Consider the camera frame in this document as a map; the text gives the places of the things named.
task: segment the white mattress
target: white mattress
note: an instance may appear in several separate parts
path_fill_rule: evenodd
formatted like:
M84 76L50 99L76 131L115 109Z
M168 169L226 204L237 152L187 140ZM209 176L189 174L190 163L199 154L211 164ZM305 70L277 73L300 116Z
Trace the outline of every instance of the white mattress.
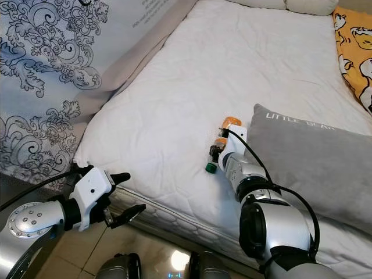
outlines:
M145 202L148 222L252 265L237 241L239 203L223 175L204 167L223 119L248 125L255 103L372 135L340 75L330 16L199 0L92 119L75 160L131 173L115 206ZM346 278L372 278L372 237L331 221L321 233L320 262Z

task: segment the orange pillow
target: orange pillow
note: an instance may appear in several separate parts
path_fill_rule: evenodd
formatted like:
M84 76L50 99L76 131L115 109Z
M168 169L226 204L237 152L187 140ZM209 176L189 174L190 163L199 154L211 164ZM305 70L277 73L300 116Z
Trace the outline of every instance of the orange pillow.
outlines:
M333 19L341 74L372 115L372 15L338 6Z

